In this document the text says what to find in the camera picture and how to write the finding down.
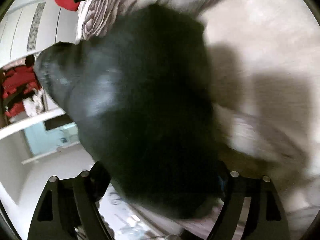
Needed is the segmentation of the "black leather jacket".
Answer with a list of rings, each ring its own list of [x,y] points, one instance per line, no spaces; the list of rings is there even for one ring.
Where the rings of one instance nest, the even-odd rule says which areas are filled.
[[[175,219],[204,217],[222,196],[203,31],[152,4],[103,37],[45,49],[34,66],[118,194]]]

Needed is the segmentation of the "white shelf unit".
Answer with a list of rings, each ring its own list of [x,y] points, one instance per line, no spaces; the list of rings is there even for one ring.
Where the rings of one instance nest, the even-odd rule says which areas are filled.
[[[28,54],[1,67],[1,138],[11,135],[26,148],[22,164],[79,143],[78,128],[40,84]]]

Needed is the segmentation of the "floral bed blanket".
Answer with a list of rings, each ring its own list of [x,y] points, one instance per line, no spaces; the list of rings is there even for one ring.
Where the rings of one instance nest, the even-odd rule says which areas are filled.
[[[159,3],[201,20],[220,139],[269,171],[291,239],[319,239],[319,0],[84,0],[77,40]]]

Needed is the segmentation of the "white wardrobe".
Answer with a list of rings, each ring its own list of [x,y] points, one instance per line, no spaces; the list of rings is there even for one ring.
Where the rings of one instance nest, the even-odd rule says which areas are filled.
[[[54,0],[26,5],[1,20],[1,67],[57,42],[75,42],[78,13]]]

